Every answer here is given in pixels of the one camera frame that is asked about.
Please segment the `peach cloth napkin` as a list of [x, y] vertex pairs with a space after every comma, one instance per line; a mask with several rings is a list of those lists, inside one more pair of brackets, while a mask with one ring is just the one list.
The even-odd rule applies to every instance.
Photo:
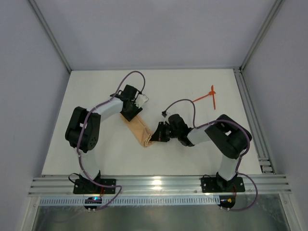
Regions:
[[139, 115], [136, 115], [131, 121], [126, 120], [123, 115], [120, 116], [142, 147], [154, 144], [154, 141], [151, 141], [153, 134], [151, 129]]

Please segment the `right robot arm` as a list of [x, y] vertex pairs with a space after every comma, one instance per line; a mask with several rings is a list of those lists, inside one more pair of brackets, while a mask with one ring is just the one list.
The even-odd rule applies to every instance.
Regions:
[[189, 127], [180, 115], [174, 114], [167, 121], [159, 122], [151, 137], [151, 141], [158, 142], [168, 142], [170, 139], [177, 139], [186, 147], [213, 142], [223, 155], [214, 188], [225, 192], [234, 185], [242, 155], [248, 151], [252, 135], [225, 114], [198, 128]]

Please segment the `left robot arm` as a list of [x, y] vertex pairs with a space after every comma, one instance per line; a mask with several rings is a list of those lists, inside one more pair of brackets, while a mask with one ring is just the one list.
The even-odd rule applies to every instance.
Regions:
[[96, 166], [93, 150], [98, 143], [100, 125], [115, 114], [121, 114], [127, 121], [134, 119], [141, 111], [148, 97], [131, 85], [118, 90], [110, 98], [91, 108], [76, 107], [65, 132], [65, 139], [75, 148], [80, 165], [77, 189], [93, 192], [103, 184], [99, 167]]

